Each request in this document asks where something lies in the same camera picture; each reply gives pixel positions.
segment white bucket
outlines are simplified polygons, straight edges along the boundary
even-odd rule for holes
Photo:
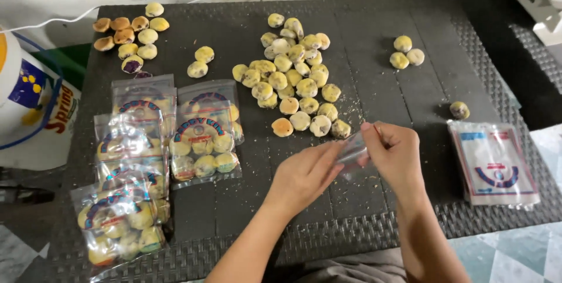
[[[60,76],[21,49],[17,38],[0,34],[0,147],[41,127]],[[46,170],[66,164],[81,92],[66,81],[50,119],[37,134],[0,150],[0,166]]]

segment bucket handle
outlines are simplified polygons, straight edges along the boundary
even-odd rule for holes
[[[45,49],[41,48],[38,44],[36,44],[35,42],[33,42],[32,40],[26,38],[25,36],[15,33],[12,33],[14,36],[18,37],[20,40],[32,45],[33,47],[35,47],[36,49],[38,49],[39,51],[45,51]],[[47,58],[50,62],[53,63],[54,67],[55,67],[55,73],[58,74],[60,76],[60,78],[58,78],[55,83],[54,83],[54,87],[53,87],[53,96],[51,97],[51,100],[49,100],[49,103],[47,104],[47,109],[45,110],[45,115],[43,116],[43,120],[41,120],[41,125],[39,127],[37,127],[36,130],[34,130],[32,133],[28,134],[27,136],[24,136],[16,141],[13,141],[11,143],[6,143],[5,145],[1,145],[0,146],[0,150],[6,149],[6,148],[10,148],[13,147],[19,143],[23,143],[26,140],[32,138],[33,136],[37,135],[37,133],[39,133],[40,131],[42,131],[45,126],[47,125],[47,123],[49,122],[49,119],[51,119],[51,113],[53,112],[53,108],[54,106],[57,104],[57,98],[59,97],[59,92],[62,86],[62,80],[64,78],[64,74],[62,73],[62,69],[59,66],[59,64],[57,64],[56,61],[53,60],[53,58],[51,58],[51,56],[49,54],[47,54],[46,52],[43,54],[45,56],[45,58]]]

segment green object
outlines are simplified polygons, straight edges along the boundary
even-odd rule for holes
[[[84,77],[86,76],[86,67],[88,66],[88,57],[92,44],[80,44],[55,49],[47,49],[45,52],[31,52],[30,55],[41,61],[49,69],[54,71],[53,63],[47,59],[47,56],[57,61],[65,80],[74,85],[75,88],[82,91]]]

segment hand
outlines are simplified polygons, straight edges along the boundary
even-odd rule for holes
[[[409,128],[376,121],[363,123],[361,134],[369,157],[396,193],[398,201],[425,194],[418,134]]]
[[[278,213],[288,222],[324,192],[342,170],[334,165],[343,141],[330,141],[309,147],[282,162],[262,207]]]

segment left hand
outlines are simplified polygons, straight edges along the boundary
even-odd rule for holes
[[[332,183],[343,164],[334,165],[344,141],[309,147],[282,162],[262,207],[287,222],[308,207]]]

